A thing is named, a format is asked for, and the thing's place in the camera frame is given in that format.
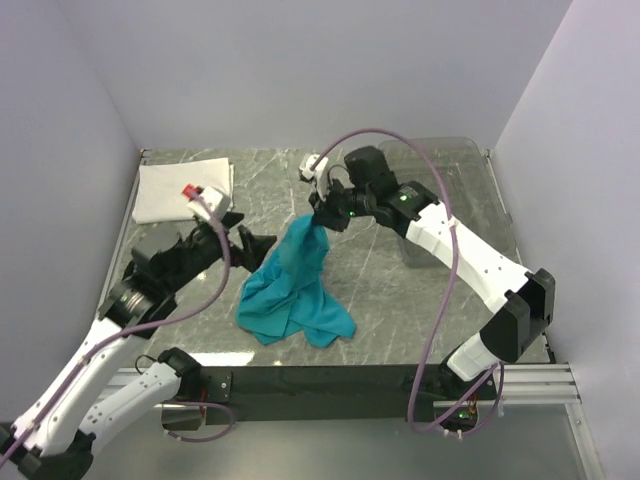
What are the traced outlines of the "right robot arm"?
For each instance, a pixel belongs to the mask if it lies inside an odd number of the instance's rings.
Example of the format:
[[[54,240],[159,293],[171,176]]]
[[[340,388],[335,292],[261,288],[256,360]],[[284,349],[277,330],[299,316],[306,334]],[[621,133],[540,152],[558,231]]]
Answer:
[[[313,186],[314,223],[342,232],[353,218],[374,218],[449,267],[491,314],[442,362],[442,393],[460,399],[497,362],[519,360],[553,319],[554,277],[545,269],[532,272],[495,250],[448,214],[443,199],[422,183],[399,180],[378,148],[354,150],[344,165],[349,186],[331,178],[327,159],[309,155],[302,160],[300,177]]]

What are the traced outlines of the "teal t shirt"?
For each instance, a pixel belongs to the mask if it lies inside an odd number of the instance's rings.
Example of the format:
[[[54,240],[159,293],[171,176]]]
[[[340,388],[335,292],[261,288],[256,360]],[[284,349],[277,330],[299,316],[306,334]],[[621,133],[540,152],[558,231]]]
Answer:
[[[262,266],[245,281],[235,322],[263,345],[301,332],[315,348],[351,339],[356,324],[322,282],[329,238],[310,215],[296,218]]]

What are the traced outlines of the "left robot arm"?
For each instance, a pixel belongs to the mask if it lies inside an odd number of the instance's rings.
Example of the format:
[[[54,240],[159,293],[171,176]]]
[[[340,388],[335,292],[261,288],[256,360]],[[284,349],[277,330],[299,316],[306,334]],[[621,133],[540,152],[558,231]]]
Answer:
[[[228,213],[216,231],[203,220],[182,235],[171,224],[151,227],[133,246],[122,279],[98,310],[81,347],[46,392],[12,423],[1,426],[1,460],[28,479],[80,479],[95,455],[157,404],[189,406],[199,418],[224,393],[183,350],[161,352],[138,378],[99,396],[121,364],[177,308],[177,293],[221,261],[254,272],[276,243],[255,235],[241,213]]]

